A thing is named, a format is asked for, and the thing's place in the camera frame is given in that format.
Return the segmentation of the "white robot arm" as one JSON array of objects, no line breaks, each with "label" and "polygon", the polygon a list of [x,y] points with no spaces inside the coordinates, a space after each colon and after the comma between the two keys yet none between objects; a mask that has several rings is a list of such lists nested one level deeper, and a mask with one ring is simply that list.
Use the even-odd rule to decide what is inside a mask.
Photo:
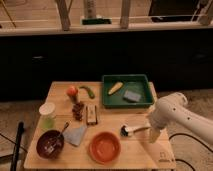
[{"label": "white robot arm", "polygon": [[159,98],[155,109],[149,114],[149,142],[154,143],[170,121],[175,121],[199,136],[205,142],[213,145],[213,120],[207,119],[186,108],[188,100],[180,92]]}]

